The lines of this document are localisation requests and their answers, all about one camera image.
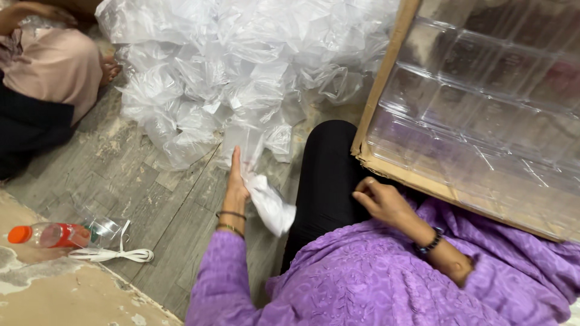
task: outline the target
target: white ribbon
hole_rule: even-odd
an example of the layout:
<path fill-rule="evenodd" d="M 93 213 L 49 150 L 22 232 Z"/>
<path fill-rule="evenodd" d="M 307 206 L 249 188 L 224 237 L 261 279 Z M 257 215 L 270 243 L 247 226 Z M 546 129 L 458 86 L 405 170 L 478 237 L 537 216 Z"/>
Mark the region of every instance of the white ribbon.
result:
<path fill-rule="evenodd" d="M 68 257 L 73 259 L 88 259 L 91 262 L 104 262 L 105 260 L 117 257 L 127 258 L 138 263 L 150 262 L 151 260 L 153 260 L 153 257 L 155 257 L 155 255 L 153 254 L 153 251 L 149 249 L 123 251 L 123 235 L 125 234 L 125 231 L 129 226 L 129 223 L 130 221 L 127 220 L 127 223 L 125 223 L 123 230 L 121 230 L 120 236 L 121 245 L 119 246 L 118 252 L 109 249 L 83 248 L 69 252 Z"/>

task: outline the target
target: red label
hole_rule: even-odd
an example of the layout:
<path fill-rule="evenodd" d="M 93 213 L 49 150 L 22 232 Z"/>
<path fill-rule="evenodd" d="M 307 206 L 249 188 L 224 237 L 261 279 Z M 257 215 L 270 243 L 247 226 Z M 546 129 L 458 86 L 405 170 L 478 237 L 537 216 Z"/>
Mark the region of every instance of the red label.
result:
<path fill-rule="evenodd" d="M 57 223 L 62 229 L 60 240 L 50 248 L 86 247 L 90 241 L 90 231 L 82 225 Z"/>

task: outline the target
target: person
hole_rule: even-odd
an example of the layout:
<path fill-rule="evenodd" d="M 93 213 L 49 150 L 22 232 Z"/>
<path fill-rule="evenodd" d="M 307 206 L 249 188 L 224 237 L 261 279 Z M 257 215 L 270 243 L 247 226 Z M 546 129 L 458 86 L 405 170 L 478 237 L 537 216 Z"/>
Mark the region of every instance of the person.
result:
<path fill-rule="evenodd" d="M 74 28 L 19 28 L 29 15 L 76 26 L 64 9 L 16 2 L 0 11 L 0 180 L 63 144 L 120 71 Z"/>
<path fill-rule="evenodd" d="M 250 299 L 249 193 L 234 150 L 186 325 L 557 325 L 570 317 L 578 245 L 374 176 L 350 155 L 355 133 L 345 121 L 312 130 L 282 275 L 268 280 L 262 309 Z"/>

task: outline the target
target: purple embroidered kurta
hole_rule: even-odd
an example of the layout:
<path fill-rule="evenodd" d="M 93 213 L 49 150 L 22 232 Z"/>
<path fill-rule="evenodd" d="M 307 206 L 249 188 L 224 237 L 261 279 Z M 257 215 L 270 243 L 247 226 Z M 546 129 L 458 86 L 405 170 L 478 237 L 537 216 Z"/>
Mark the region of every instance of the purple embroidered kurta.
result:
<path fill-rule="evenodd" d="M 302 248 L 286 273 L 269 279 L 271 302 L 258 310 L 245 243 L 218 231 L 191 290 L 186 325 L 537 326 L 570 317 L 580 291 L 577 244 L 542 240 L 435 198 L 416 212 L 474 258 L 465 288 L 417 257 L 402 234 L 369 220 Z"/>

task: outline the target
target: knee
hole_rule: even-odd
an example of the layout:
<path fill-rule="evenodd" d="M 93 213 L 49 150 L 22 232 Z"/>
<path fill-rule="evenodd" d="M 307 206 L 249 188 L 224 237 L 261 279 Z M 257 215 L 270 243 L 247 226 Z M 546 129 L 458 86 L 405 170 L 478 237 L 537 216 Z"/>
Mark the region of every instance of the knee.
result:
<path fill-rule="evenodd" d="M 324 143 L 348 143 L 349 146 L 357 133 L 357 127 L 344 120 L 329 120 L 317 125 L 308 141 L 316 140 Z"/>

